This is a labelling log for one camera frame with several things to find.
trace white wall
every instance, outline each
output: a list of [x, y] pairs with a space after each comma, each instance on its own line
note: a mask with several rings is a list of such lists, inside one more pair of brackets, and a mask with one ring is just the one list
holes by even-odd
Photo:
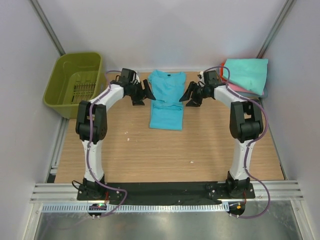
[[27, 0], [0, 1], [0, 239], [22, 239], [60, 117], [43, 93], [58, 53]]
[[320, 229], [320, 1], [297, 1], [266, 53], [264, 101], [284, 171]]
[[255, 58], [285, 0], [39, 0], [67, 53], [107, 69], [203, 70]]

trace white vent strip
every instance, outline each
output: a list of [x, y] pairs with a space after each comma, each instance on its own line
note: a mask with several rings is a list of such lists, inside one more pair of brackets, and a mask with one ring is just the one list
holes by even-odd
[[[109, 212], [116, 205], [107, 205], [104, 210], [90, 210], [92, 203], [46, 203], [42, 213], [103, 213]], [[195, 205], [195, 206], [145, 206], [145, 205], [122, 205], [117, 213], [185, 213], [185, 212], [228, 212], [229, 203], [223, 202], [219, 205]]]

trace green plastic bin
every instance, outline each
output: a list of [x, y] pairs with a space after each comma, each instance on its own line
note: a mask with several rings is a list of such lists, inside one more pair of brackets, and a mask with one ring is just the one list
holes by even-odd
[[69, 53], [55, 63], [44, 103], [66, 119], [77, 118], [78, 106], [106, 88], [102, 57], [96, 52]]

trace wall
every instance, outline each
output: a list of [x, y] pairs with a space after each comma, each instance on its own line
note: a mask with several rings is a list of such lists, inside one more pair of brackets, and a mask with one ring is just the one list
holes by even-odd
[[320, 229], [320, 1], [297, 1], [266, 53], [264, 105], [289, 179], [297, 179]]
[[22, 239], [60, 117], [42, 103], [58, 53], [27, 0], [0, 1], [0, 233]]
[[255, 58], [285, 0], [39, 0], [67, 53], [107, 69], [203, 70]]

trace turquoise cloth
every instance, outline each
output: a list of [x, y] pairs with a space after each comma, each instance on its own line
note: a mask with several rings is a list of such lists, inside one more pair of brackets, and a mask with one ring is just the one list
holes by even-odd
[[149, 77], [156, 100], [151, 100], [150, 128], [182, 130], [184, 106], [179, 99], [184, 94], [186, 74], [153, 71]]
[[[262, 95], [267, 80], [268, 59], [227, 59], [224, 66], [230, 70], [230, 82], [257, 95]], [[228, 71], [223, 71], [228, 78]]]

